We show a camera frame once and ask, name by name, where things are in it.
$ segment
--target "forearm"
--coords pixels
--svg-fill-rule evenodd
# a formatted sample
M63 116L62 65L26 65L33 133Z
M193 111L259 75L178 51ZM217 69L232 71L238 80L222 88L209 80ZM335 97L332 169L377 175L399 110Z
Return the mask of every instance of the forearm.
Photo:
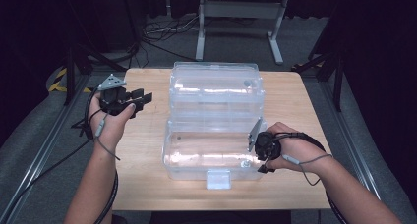
M317 161L317 174L349 223L400 223L397 217L335 159Z
M108 203L116 174L115 158L96 142L71 202L65 223L93 223ZM103 223L110 223L111 211Z

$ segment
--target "tabletop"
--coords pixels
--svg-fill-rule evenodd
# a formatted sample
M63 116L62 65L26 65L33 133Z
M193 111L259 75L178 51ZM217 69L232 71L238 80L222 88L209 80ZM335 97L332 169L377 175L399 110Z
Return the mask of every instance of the tabletop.
M114 210L266 210L329 208L322 183L310 186L299 172L267 173L255 181L232 181L230 190L208 190L206 181L168 177L162 162L169 116L171 69L132 69L126 88L152 92L152 102L126 124L117 147L119 190ZM318 140L330 153L306 88L297 73L260 72L264 82L264 118L283 122Z

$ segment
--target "person's right hand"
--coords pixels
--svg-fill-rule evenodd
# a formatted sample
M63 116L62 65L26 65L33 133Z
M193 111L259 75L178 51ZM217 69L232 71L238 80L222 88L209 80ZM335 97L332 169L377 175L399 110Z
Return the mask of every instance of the person's right hand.
M275 134L279 133L297 133L295 129L286 126L283 123L277 122L267 129L268 132ZM279 140L281 143L281 156L278 158L268 161L266 163L267 168L279 169L287 168L294 171L301 171L300 166L295 165L282 157L282 154L289 155L300 162L310 161L319 156L325 155L326 153L321 149L317 148L312 143L298 138L284 138ZM316 173L315 162L307 163L303 165L306 172Z
M101 120L105 119L105 124L99 136L99 139L111 152L114 153L116 150L117 143L120 139L122 139L126 122L135 112L135 104L131 104L128 107L126 107L119 115L112 116L106 115L106 113L100 111L101 108L99 98L100 94L97 93L91 100L91 105L89 106L89 123L91 125L92 132L95 134Z

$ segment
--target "clear plastic container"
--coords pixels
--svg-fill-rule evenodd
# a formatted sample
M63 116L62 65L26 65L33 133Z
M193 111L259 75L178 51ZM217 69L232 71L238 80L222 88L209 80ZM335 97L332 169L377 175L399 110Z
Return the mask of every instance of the clear plastic container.
M257 65L175 63L169 96L162 155L172 179L208 180L208 188L222 189L227 176L261 178L260 161L248 152L248 134L264 112Z

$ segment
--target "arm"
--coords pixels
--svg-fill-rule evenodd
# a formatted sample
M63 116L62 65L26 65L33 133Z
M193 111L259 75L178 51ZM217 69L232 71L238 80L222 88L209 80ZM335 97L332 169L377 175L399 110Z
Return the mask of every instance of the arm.
M276 123L268 131L271 133L296 132L282 123ZM280 140L281 154L290 155L297 160L309 161L326 153L301 139ZM287 168L301 171L300 166L279 156L269 161L268 168ZM371 192L363 187L339 162L332 157L323 157L303 164L306 172L317 174L323 182L328 195L349 223L400 223L398 218Z
M100 110L98 96L92 98L89 116ZM104 127L99 141L94 140L94 149L83 178L68 209L65 223L94 223L107 204L113 189L116 174L115 154L116 145L123 136L126 122L135 111L135 105L127 107L117 116L106 115L100 111L90 121L92 132L95 134L99 123L105 118ZM102 223L111 223L112 212L109 210Z

